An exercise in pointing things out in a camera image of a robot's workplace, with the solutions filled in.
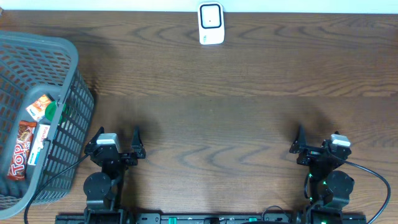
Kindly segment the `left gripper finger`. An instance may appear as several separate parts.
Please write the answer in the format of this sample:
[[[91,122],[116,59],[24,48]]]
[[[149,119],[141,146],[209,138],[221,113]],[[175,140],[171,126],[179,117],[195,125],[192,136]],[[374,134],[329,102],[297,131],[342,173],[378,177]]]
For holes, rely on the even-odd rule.
[[[133,132],[133,138],[131,143],[131,149],[134,153],[143,153],[144,152],[144,145],[141,141],[139,127],[136,126]]]
[[[100,127],[97,133],[93,136],[93,138],[90,140],[90,144],[96,144],[97,139],[99,138],[100,134],[104,133],[104,127]]]

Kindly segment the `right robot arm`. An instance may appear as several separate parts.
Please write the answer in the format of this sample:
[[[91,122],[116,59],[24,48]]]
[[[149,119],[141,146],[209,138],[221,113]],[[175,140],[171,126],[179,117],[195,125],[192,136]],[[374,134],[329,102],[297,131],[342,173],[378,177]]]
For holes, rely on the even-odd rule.
[[[351,154],[350,141],[338,131],[321,146],[307,144],[303,126],[289,152],[297,154],[297,164],[308,167],[304,196],[310,203],[294,215],[293,223],[343,223],[342,209],[349,204],[354,179],[338,170]]]

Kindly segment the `white Panadol box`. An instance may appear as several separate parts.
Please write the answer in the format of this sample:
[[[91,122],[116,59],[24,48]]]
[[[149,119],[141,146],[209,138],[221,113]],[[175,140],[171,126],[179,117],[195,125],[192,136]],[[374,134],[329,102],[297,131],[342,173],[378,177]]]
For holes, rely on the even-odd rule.
[[[47,138],[49,133],[50,125],[40,124],[36,129],[34,143],[30,150],[29,159],[27,164],[30,166],[36,166],[39,159],[40,151],[44,148],[44,140]]]

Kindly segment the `green lid jar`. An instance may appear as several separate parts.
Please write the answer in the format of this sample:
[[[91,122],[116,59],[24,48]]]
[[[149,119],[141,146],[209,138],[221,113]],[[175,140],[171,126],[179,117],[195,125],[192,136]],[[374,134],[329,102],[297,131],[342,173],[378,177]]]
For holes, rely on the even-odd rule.
[[[62,110],[62,112],[63,113],[66,113],[67,112],[67,109],[66,109],[66,104],[63,106],[63,110]],[[55,112],[56,112],[56,110],[57,110],[57,101],[52,101],[47,107],[46,107],[46,109],[45,109],[45,117],[49,120],[49,121],[53,121],[53,118],[54,118],[54,116],[55,116]],[[63,122],[65,122],[66,121],[66,119],[62,116],[62,114],[61,114],[61,116],[60,116],[60,119],[59,119],[59,124],[61,124],[61,123],[63,123]]]

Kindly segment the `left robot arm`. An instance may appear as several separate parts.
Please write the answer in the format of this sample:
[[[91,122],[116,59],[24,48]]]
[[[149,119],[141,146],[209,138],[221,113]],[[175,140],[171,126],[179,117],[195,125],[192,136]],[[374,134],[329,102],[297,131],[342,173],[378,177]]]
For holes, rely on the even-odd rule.
[[[126,171],[146,157],[139,128],[133,132],[129,152],[120,152],[116,133],[105,133],[104,128],[85,146],[84,153],[101,171],[86,178],[83,190],[86,195],[85,223],[134,223],[134,215],[121,206],[121,196]]]

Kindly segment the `orange small packet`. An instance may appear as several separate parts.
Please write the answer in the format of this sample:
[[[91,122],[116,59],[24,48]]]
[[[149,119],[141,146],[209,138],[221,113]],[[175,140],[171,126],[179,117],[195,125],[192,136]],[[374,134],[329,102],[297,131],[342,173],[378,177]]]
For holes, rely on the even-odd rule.
[[[38,100],[30,104],[26,111],[30,114],[34,121],[39,122],[45,116],[45,110],[52,100],[47,95],[42,95]]]

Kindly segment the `red Top chocolate bar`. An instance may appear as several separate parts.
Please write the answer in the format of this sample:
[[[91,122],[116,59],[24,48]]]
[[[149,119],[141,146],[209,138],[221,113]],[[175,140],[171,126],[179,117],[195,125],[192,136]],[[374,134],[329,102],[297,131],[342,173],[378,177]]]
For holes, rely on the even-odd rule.
[[[7,172],[9,180],[24,180],[30,147],[34,137],[36,122],[21,121],[18,127],[16,145]]]

